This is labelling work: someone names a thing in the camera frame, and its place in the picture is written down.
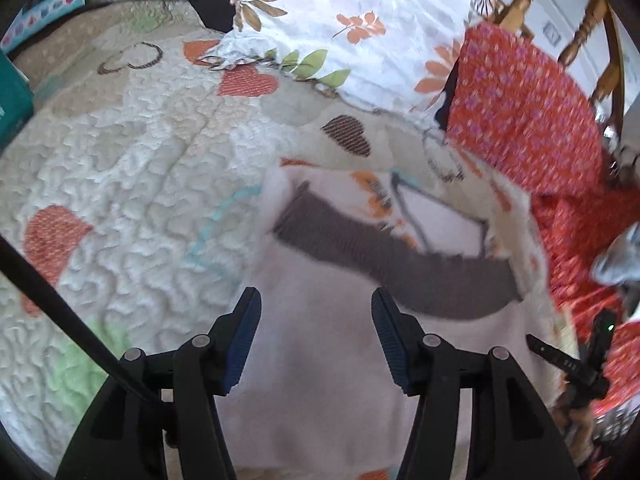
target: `floral pillowcase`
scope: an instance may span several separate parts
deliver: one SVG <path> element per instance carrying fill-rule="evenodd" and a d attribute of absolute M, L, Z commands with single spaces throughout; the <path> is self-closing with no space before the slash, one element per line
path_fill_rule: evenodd
<path fill-rule="evenodd" d="M 365 110 L 421 127 L 474 11 L 493 0 L 231 0 L 234 30 L 204 56 L 216 68 L 270 60 Z"/>

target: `orange heart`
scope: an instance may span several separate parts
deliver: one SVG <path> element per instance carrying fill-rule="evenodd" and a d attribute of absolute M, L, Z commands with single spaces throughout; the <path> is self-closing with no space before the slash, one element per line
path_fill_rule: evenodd
<path fill-rule="evenodd" d="M 191 61 L 194 65 L 209 66 L 210 63 L 199 60 L 198 58 L 218 43 L 220 43 L 220 40 L 185 41 L 182 44 L 182 54 L 187 61 Z"/>
<path fill-rule="evenodd" d="M 239 65 L 225 70 L 218 95 L 258 97 L 273 94 L 277 88 L 278 80 L 274 76 L 259 73 L 253 65 Z"/>
<path fill-rule="evenodd" d="M 24 255 L 51 285 L 56 286 L 71 253 L 92 229 L 92 225 L 66 207 L 50 205 L 29 220 L 24 232 Z M 29 316 L 40 314 L 40 309 L 28 298 L 22 298 L 22 307 Z"/>

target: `blue gripper pad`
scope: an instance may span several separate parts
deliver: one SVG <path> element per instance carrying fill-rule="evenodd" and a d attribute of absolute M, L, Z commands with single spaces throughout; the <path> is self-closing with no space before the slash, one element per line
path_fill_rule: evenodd
<path fill-rule="evenodd" d="M 402 314 L 385 288 L 377 288 L 371 295 L 371 317 L 394 382 L 407 396 L 420 394 L 414 377 L 424 336 L 420 323 L 414 316 Z"/>
<path fill-rule="evenodd" d="M 233 312 L 220 316 L 211 327 L 209 337 L 214 343 L 216 368 L 222 369 L 215 395 L 225 396 L 240 382 L 261 312 L 260 292 L 247 287 Z"/>

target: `blue thread outline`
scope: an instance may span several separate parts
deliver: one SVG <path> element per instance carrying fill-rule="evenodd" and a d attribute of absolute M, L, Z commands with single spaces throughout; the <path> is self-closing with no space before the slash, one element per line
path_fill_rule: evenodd
<path fill-rule="evenodd" d="M 412 184 L 412 186 L 419 187 L 420 189 L 422 189 L 422 186 L 421 186 L 420 182 L 418 182 L 414 178 L 408 176 L 404 171 L 399 170 L 398 168 L 391 168 L 387 172 L 388 173 L 397 173 L 400 176 L 400 178 L 402 178 L 403 180 L 407 181 L 409 184 Z"/>
<path fill-rule="evenodd" d="M 237 276 L 233 276 L 225 266 L 206 262 L 202 258 L 200 258 L 199 253 L 204 247 L 204 244 L 211 238 L 214 227 L 218 222 L 220 222 L 220 220 L 225 217 L 229 208 L 231 208 L 231 206 L 238 200 L 260 195 L 261 190 L 262 186 L 246 186 L 233 193 L 231 197 L 224 199 L 222 203 L 215 209 L 213 215 L 211 215 L 209 223 L 200 231 L 196 243 L 185 256 L 185 260 L 203 267 L 208 272 L 217 274 L 224 280 L 229 280 L 236 285 L 239 284 L 241 280 Z"/>

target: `green fabric patch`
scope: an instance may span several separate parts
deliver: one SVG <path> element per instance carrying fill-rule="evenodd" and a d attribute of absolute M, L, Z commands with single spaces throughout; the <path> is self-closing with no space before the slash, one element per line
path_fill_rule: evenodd
<path fill-rule="evenodd" d="M 123 327 L 104 322 L 90 322 L 88 326 L 118 359 L 131 348 Z M 54 393 L 56 407 L 65 410 L 71 422 L 79 424 L 106 378 L 107 374 L 71 342 L 54 364 L 48 386 Z"/>
<path fill-rule="evenodd" d="M 171 13 L 165 9 L 164 6 L 134 6 L 131 9 L 131 19 L 129 20 L 129 27 L 133 32 L 139 32 L 146 34 L 152 30 L 156 30 L 162 25 L 169 17 Z"/>

